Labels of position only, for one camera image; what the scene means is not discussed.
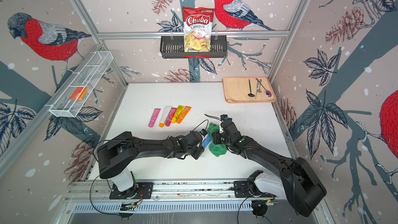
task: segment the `yellow tube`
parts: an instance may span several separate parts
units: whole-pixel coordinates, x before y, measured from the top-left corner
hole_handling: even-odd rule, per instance
[[[185,118],[187,113],[191,110],[191,107],[186,106],[184,110],[181,112],[180,116],[177,119],[177,123],[181,123],[181,121]]]
[[[184,110],[185,106],[179,105],[177,108],[176,113],[174,114],[173,118],[172,118],[172,123],[174,124],[177,121],[177,118],[180,116],[182,110]]]

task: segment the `spoon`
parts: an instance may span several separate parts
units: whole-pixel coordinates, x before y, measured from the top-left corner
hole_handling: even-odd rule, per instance
[[[249,97],[254,97],[255,95],[251,93],[250,79],[249,79],[249,88],[250,88],[250,93],[248,94],[248,96],[249,96]]]
[[[270,91],[268,91],[264,86],[263,86],[263,84],[261,84],[261,82],[256,78],[256,80],[257,80],[257,82],[259,82],[260,83],[260,85],[266,90],[266,94],[267,94],[267,96],[268,97],[271,97],[272,96],[272,93],[270,92]]]

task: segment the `pink tube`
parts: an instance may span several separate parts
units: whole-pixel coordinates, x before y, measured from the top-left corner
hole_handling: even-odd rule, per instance
[[[150,118],[150,122],[149,122],[149,125],[148,125],[149,127],[153,127],[153,125],[155,124],[156,119],[158,118],[159,112],[160,112],[160,108],[155,108],[153,110],[152,117]]]
[[[175,107],[172,107],[172,109],[170,110],[169,116],[167,117],[167,120],[166,120],[167,127],[170,126],[170,123],[172,122],[173,116],[176,113],[176,111],[177,111],[177,108],[175,108]]]

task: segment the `chips bag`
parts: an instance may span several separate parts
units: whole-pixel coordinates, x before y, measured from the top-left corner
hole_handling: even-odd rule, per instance
[[[184,18],[184,52],[210,51],[214,9],[182,7]]]

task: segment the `beige towel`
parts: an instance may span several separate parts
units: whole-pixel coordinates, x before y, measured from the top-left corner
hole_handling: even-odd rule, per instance
[[[261,84],[271,92],[271,97],[268,97],[264,87],[257,84],[257,79],[261,80]],[[256,95],[256,97],[249,97],[250,88],[249,80],[251,86],[251,93]],[[275,102],[276,96],[272,90],[271,84],[266,77],[224,77],[222,79],[222,84],[224,86],[225,100],[228,103],[246,103],[246,102]]]

